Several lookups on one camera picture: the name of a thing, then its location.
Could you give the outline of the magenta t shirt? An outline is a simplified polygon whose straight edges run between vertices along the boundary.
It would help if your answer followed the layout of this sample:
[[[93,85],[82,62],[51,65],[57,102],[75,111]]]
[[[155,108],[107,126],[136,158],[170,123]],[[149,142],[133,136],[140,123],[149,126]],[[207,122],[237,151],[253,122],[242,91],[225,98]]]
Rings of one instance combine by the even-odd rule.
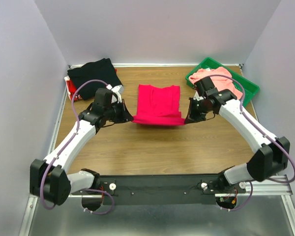
[[[139,85],[137,112],[133,122],[160,126],[184,125],[179,100],[179,86],[157,88],[152,85]]]

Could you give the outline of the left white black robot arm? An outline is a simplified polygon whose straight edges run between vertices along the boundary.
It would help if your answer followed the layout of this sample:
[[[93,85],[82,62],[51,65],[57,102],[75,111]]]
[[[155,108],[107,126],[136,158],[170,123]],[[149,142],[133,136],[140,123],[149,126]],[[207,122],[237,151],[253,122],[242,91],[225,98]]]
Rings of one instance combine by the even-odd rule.
[[[71,193],[85,190],[88,194],[94,194],[98,191],[100,180],[97,172],[82,169],[67,174],[67,171],[82,148],[105,127],[106,122],[117,124],[133,120],[121,97],[123,90],[122,85],[99,88],[94,101],[76,115],[77,121],[64,140],[43,160],[35,159],[31,163],[31,194],[40,197],[43,202],[60,206]]]

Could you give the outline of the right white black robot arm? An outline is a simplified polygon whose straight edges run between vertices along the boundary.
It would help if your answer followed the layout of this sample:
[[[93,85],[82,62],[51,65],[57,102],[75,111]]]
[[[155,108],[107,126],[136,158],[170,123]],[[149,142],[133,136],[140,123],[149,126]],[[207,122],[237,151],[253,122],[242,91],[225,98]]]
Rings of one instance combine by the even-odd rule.
[[[215,187],[229,192],[234,185],[256,180],[270,179],[273,175],[286,169],[290,142],[287,138],[278,138],[265,129],[243,107],[229,89],[219,91],[211,77],[205,77],[195,83],[196,93],[190,98],[185,123],[197,123],[206,120],[206,115],[213,112],[228,121],[246,140],[254,155],[244,164],[221,171],[215,181]]]

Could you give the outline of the salmon pink t shirt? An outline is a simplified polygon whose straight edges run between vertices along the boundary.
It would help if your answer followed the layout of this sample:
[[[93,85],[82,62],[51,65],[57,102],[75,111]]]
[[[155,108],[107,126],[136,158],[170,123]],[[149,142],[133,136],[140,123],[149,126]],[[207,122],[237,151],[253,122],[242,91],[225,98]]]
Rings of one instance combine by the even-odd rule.
[[[201,68],[197,70],[196,72],[194,72],[193,74],[191,74],[188,77],[188,80],[194,85],[197,81],[205,77],[210,77],[215,87],[218,89],[218,91],[228,89],[237,97],[237,99],[241,99],[243,93],[240,90],[235,88],[232,80],[224,76],[227,76],[230,78],[232,77],[231,73],[223,67],[219,67],[217,69]]]

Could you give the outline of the black folded t shirt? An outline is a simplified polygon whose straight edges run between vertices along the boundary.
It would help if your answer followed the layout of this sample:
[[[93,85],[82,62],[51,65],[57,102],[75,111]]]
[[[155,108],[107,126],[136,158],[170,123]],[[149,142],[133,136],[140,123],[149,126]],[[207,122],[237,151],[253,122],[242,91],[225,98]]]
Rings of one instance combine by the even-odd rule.
[[[102,80],[112,87],[122,85],[110,59],[101,59],[96,62],[88,62],[82,67],[69,69],[67,71],[67,75],[76,89],[78,89],[85,82],[94,79]],[[106,86],[103,83],[92,82],[80,89],[78,95],[83,100],[88,100],[94,97],[96,91],[99,88],[105,87]]]

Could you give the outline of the green plastic bin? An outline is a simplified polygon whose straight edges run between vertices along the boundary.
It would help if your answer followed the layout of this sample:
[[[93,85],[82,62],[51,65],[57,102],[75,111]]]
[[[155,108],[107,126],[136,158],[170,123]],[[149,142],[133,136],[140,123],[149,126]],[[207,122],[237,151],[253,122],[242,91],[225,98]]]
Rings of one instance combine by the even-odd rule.
[[[200,64],[198,64],[194,69],[192,69],[186,75],[185,77],[186,84],[189,87],[193,88],[192,83],[189,81],[189,76],[197,72],[199,69],[205,69],[205,70],[210,69],[210,71],[212,71],[219,67],[223,67],[227,69],[232,75],[232,78],[238,81],[243,86],[245,90],[245,98],[244,98],[243,105],[246,106],[251,101],[251,99],[259,92],[260,90],[259,86],[247,80],[246,78],[244,78],[240,72],[235,71],[234,69],[230,69],[230,67],[228,67],[227,65],[221,64],[210,57],[205,58]]]

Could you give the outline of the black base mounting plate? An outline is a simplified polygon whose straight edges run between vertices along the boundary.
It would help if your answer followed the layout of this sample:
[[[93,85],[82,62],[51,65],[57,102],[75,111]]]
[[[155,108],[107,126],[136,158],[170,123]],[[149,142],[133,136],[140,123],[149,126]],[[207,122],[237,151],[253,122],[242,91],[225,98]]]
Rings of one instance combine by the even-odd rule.
[[[218,196],[243,194],[237,183],[218,187],[217,174],[100,176],[91,189],[104,190],[116,205],[214,205]]]

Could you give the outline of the aluminium frame rail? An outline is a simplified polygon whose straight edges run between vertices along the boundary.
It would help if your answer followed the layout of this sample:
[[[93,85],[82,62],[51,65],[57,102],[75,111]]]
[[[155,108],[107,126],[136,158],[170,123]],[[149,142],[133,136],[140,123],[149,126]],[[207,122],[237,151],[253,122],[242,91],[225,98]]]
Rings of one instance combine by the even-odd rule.
[[[43,190],[44,198],[53,202],[56,205],[61,205],[73,194],[90,193],[93,189],[91,186],[95,183],[95,178],[100,177],[99,174],[80,171],[78,173],[63,175],[61,177],[48,177]],[[274,195],[292,195],[292,190],[289,184],[280,183],[280,177],[275,176],[274,181],[264,180],[262,182],[248,183],[240,181],[240,187],[245,187],[244,194],[252,194],[258,196],[274,196]]]

